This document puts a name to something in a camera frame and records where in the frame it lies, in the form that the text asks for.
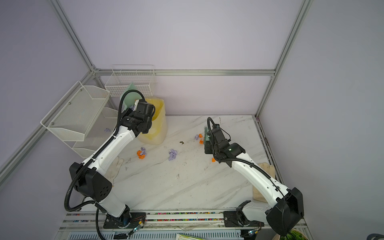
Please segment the green hand brush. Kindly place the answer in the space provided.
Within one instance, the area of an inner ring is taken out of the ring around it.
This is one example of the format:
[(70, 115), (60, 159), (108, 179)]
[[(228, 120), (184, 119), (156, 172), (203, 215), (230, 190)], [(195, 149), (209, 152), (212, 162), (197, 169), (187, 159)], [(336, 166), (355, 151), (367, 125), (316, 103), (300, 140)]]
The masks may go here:
[(209, 129), (207, 126), (204, 127), (203, 144), (204, 146), (208, 146), (210, 144)]

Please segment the green plastic dustpan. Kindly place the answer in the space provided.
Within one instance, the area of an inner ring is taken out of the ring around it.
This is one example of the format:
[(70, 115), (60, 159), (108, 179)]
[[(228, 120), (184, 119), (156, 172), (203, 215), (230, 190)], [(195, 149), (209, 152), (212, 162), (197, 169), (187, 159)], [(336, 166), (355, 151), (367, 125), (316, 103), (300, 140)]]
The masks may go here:
[[(126, 89), (126, 91), (129, 90), (137, 90), (137, 87), (131, 83)], [(127, 108), (132, 108), (132, 106), (135, 104), (136, 100), (142, 99), (141, 95), (136, 92), (132, 92), (126, 95), (123, 102), (123, 110), (126, 110)]]

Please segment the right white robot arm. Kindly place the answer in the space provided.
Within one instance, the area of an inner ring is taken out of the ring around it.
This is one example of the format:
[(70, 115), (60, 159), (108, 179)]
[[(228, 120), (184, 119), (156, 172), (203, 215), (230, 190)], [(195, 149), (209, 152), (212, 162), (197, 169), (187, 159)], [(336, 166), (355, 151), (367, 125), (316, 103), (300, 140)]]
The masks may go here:
[(246, 150), (226, 139), (219, 125), (205, 127), (205, 153), (218, 163), (227, 164), (245, 177), (265, 199), (265, 203), (246, 200), (236, 208), (237, 224), (246, 227), (253, 223), (267, 223), (278, 235), (287, 237), (304, 217), (303, 194), (289, 189), (259, 165)]

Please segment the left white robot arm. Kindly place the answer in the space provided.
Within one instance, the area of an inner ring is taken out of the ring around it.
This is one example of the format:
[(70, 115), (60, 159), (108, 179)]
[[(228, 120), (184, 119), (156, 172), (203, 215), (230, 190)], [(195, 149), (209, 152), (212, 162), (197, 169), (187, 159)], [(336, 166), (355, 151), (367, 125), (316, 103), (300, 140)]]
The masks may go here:
[[(155, 112), (154, 105), (144, 99), (137, 100), (134, 110), (127, 109), (119, 113), (115, 131), (92, 156), (81, 164), (73, 163), (70, 166), (72, 181), (64, 200), (66, 211), (74, 212), (85, 205), (93, 204), (103, 213), (119, 218), (129, 210), (113, 192), (112, 182), (106, 178), (106, 173), (130, 142), (138, 135), (149, 132)], [(73, 190), (91, 200), (71, 207), (70, 197)]]

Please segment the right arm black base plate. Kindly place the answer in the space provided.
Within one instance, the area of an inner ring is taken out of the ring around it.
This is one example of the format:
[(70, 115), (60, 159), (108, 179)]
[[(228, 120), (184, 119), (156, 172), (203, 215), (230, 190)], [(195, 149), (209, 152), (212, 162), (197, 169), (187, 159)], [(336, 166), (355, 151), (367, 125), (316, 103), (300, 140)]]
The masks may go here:
[(247, 200), (240, 204), (235, 211), (224, 211), (224, 225), (229, 227), (264, 227), (265, 224), (259, 221), (250, 221), (243, 213), (243, 208), (251, 201)]

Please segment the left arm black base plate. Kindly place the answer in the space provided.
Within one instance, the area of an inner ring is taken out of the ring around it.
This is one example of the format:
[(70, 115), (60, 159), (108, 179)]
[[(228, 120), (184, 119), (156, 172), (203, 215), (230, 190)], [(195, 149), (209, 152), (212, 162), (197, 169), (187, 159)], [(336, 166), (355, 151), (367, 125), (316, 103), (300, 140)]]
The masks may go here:
[(144, 223), (147, 214), (145, 212), (131, 212), (130, 208), (126, 206), (120, 217), (106, 216), (104, 222), (104, 229), (134, 229), (140, 223)]

